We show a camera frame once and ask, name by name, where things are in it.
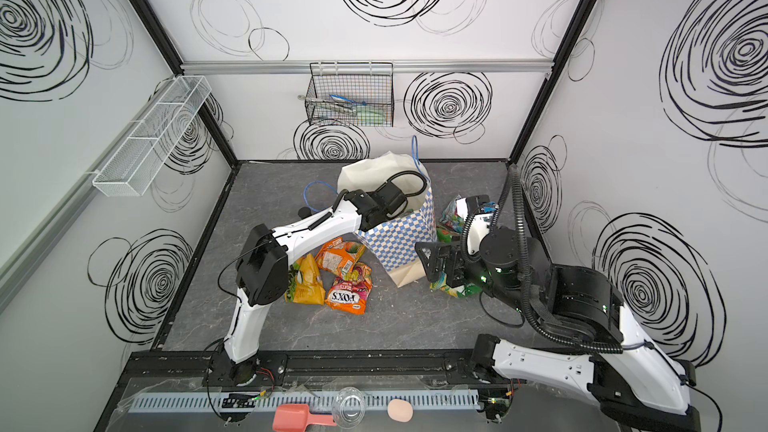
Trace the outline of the green snack packet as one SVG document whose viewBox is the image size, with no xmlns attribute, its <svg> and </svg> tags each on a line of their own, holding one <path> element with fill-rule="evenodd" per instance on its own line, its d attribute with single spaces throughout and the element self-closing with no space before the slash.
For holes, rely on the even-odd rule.
<svg viewBox="0 0 768 432">
<path fill-rule="evenodd" d="M 458 243 L 461 239 L 461 233 L 452 230 L 451 228 L 438 225 L 436 228 L 437 238 L 442 243 L 452 244 Z"/>
<path fill-rule="evenodd" d="M 460 285 L 458 287 L 450 287 L 447 284 L 447 276 L 441 274 L 437 281 L 430 284 L 431 291 L 442 291 L 454 298 L 465 298 L 479 294 L 482 289 L 474 284 Z"/>
</svg>

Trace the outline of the checkered paper bag blue handles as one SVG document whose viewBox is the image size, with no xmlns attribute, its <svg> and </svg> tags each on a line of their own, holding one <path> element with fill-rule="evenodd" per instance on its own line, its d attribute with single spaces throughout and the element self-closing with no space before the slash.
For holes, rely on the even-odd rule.
<svg viewBox="0 0 768 432">
<path fill-rule="evenodd" d="M 435 242 L 436 218 L 431 179 L 419 158 L 416 137 L 411 152 L 387 152 L 363 159 L 341 169 L 337 186 L 362 190 L 378 201 L 374 217 L 381 222 L 367 224 L 356 233 L 374 254 L 397 287 L 426 276 L 416 253 L 418 242 Z"/>
</svg>

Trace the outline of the teal Fox's candy bag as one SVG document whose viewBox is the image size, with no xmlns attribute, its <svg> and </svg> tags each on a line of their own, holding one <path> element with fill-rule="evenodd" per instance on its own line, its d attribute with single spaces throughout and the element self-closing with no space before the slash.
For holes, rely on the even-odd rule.
<svg viewBox="0 0 768 432">
<path fill-rule="evenodd" d="M 466 199 L 461 196 L 454 198 L 443 210 L 438 225 L 444 229 L 460 233 L 468 216 Z"/>
</svg>

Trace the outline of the orange fruit snack packet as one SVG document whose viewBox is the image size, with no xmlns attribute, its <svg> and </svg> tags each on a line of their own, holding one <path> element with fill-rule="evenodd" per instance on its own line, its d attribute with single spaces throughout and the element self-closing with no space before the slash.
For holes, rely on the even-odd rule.
<svg viewBox="0 0 768 432">
<path fill-rule="evenodd" d="M 367 281 L 370 271 L 361 262 L 367 247 L 355 241 L 345 241 L 342 237 L 324 244 L 316 257 L 318 267 L 330 272 L 336 278 L 351 283 Z"/>
</svg>

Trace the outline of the orange Fox's candy bag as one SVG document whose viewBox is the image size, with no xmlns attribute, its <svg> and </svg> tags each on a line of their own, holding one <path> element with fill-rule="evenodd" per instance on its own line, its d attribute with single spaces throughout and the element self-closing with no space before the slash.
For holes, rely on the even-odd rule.
<svg viewBox="0 0 768 432">
<path fill-rule="evenodd" d="M 325 303 L 333 310 L 364 315 L 371 289 L 366 281 L 355 283 L 338 279 L 330 287 Z"/>
</svg>

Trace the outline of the yellow snack packet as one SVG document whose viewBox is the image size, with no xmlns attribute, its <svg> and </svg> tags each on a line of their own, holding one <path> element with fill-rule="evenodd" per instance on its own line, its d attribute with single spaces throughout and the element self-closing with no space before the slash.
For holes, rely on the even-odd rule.
<svg viewBox="0 0 768 432">
<path fill-rule="evenodd" d="M 324 305 L 325 288 L 320 269 L 312 254 L 298 259 L 289 268 L 285 301 L 302 305 Z"/>
</svg>

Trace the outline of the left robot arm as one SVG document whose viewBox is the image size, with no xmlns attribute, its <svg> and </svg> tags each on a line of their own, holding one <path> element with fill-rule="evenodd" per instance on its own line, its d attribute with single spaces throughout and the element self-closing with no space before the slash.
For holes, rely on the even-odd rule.
<svg viewBox="0 0 768 432">
<path fill-rule="evenodd" d="M 333 204 L 301 220 L 249 233 L 231 261 L 236 268 L 236 308 L 227 334 L 219 340 L 232 366 L 255 358 L 272 303 L 289 289 L 296 260 L 332 239 L 358 236 L 382 267 L 396 270 L 416 260 L 415 243 L 434 236 L 430 181 L 418 170 L 392 174 L 372 191 L 340 190 Z"/>
</svg>

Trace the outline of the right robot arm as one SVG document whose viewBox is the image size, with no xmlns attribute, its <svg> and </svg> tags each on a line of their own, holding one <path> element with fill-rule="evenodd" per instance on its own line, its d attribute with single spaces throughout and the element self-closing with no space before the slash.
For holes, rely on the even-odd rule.
<svg viewBox="0 0 768 432">
<path fill-rule="evenodd" d="M 469 233 L 480 210 L 470 209 L 458 240 L 416 243 L 428 279 L 479 287 L 521 313 L 552 346 L 524 347 L 481 334 L 469 361 L 474 373 L 569 392 L 634 429 L 700 430 L 691 403 L 692 364 L 670 358 L 653 341 L 605 275 L 554 264 L 527 236 L 517 166 L 508 168 L 490 225 L 472 247 Z"/>
</svg>

